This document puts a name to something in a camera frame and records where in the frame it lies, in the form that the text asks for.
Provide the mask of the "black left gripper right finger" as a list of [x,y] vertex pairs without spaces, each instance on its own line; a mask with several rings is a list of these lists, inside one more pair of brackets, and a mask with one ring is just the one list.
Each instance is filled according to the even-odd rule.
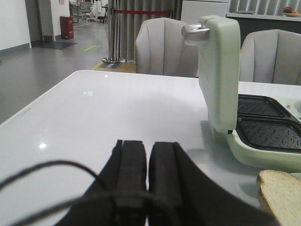
[[212,181],[177,142],[155,142],[149,161],[149,192],[175,210],[182,226],[279,224]]

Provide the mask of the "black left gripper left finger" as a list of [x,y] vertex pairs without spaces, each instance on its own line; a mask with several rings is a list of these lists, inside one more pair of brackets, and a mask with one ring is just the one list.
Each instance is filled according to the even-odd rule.
[[146,153],[141,141],[118,140],[111,156],[82,195],[58,222],[60,226],[143,226],[146,193]]

